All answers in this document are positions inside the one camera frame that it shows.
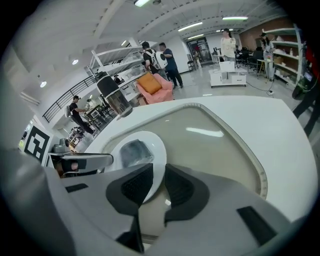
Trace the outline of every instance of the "man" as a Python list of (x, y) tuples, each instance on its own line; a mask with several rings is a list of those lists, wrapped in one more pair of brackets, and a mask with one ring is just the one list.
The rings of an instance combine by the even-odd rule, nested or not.
[(79, 96), (74, 96), (73, 101), (71, 105), (69, 106), (70, 111), (72, 112), (71, 119), (78, 125), (80, 126), (83, 130), (85, 130), (89, 134), (93, 134), (94, 131), (82, 120), (81, 116), (79, 115), (80, 112), (86, 112), (85, 109), (80, 109), (78, 108), (78, 101), (79, 101)]
[(173, 81), (173, 84), (174, 84), (173, 89), (176, 89), (178, 87), (176, 79), (178, 79), (180, 87), (183, 88), (184, 85), (182, 82), (182, 78), (179, 74), (178, 67), (172, 51), (166, 47), (166, 44), (164, 42), (160, 43), (159, 47), (160, 47), (160, 51), (163, 52), (166, 58), (166, 61), (168, 62), (168, 65), (165, 67), (165, 70), (168, 72), (169, 77)]
[(117, 85), (120, 85), (121, 84), (121, 80), (119, 79), (118, 75), (116, 74), (114, 76), (114, 80), (113, 80)]
[[(154, 54), (153, 51), (150, 49), (150, 45), (149, 45), (148, 42), (143, 42), (143, 43), (142, 43), (142, 48), (143, 48), (146, 52), (149, 52), (149, 53), (151, 53), (151, 54)], [(148, 54), (144, 53), (144, 54), (143, 54), (143, 59), (145, 60), (145, 68), (146, 68), (146, 69), (149, 69), (149, 68), (150, 68), (152, 74), (159, 74), (159, 75), (162, 76), (165, 80), (168, 81), (165, 69), (156, 69), (156, 68), (153, 66), (152, 58), (151, 58)]]

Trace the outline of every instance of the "ceiling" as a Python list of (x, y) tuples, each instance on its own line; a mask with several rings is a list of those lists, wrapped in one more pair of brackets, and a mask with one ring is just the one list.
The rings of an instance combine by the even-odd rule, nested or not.
[[(166, 41), (175, 35), (187, 39), (225, 27), (241, 32), (284, 15), (271, 0), (161, 0), (158, 5), (150, 0), (143, 7), (135, 6), (134, 0), (45, 0), (12, 39), (9, 52), (14, 58), (2, 64), (11, 82), (19, 82), (18, 91), (41, 100), (57, 81), (88, 66), (91, 50), (125, 47), (121, 44), (129, 38), (136, 42)], [(223, 16), (249, 19), (223, 21)], [(202, 25), (178, 32), (200, 21)], [(74, 59), (79, 59), (78, 64), (71, 64)], [(44, 80), (47, 85), (40, 88)]]

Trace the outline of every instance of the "orange cushion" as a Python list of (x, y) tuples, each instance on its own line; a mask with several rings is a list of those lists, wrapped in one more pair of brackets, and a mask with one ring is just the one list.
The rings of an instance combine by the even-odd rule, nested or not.
[(141, 87), (151, 95), (162, 89), (161, 84), (154, 78), (154, 76), (150, 72), (141, 76), (137, 81), (141, 85)]

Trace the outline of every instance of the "gray floor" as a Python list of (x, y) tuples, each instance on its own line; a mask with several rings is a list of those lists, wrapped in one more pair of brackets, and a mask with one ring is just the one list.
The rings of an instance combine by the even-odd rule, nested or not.
[[(265, 91), (268, 90), (271, 85), (271, 90), (274, 92), (273, 97), (276, 99), (283, 100), (288, 107), (293, 110), (299, 101), (292, 98), (292, 91), (286, 88), (286, 84), (280, 79), (275, 79), (273, 84), (267, 81), (262, 75), (257, 77), (256, 73), (251, 69), (246, 74), (247, 86), (223, 86), (214, 87), (210, 86), (210, 75), (209, 70), (217, 68), (217, 66), (206, 65), (202, 69), (197, 69), (191, 72), (181, 74), (184, 88), (177, 88), (173, 91), (174, 98), (176, 100), (194, 98), (194, 97), (210, 97), (210, 96), (222, 96), (222, 95), (246, 95), (246, 96), (259, 96), (259, 97), (270, 97)], [(310, 118), (311, 112), (305, 111), (300, 117), (299, 122), (304, 127)], [(309, 137), (312, 141), (320, 131), (320, 122), (318, 121)]]

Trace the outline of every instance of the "railing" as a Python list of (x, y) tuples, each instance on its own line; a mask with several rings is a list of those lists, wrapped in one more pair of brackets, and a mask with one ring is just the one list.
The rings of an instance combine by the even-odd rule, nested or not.
[(58, 100), (49, 107), (49, 109), (43, 114), (42, 117), (47, 120), (48, 123), (54, 118), (54, 116), (69, 102), (75, 95), (82, 92), (89, 86), (96, 82), (93, 75), (87, 77), (83, 81), (77, 83), (74, 87), (68, 90), (64, 95), (62, 95)]

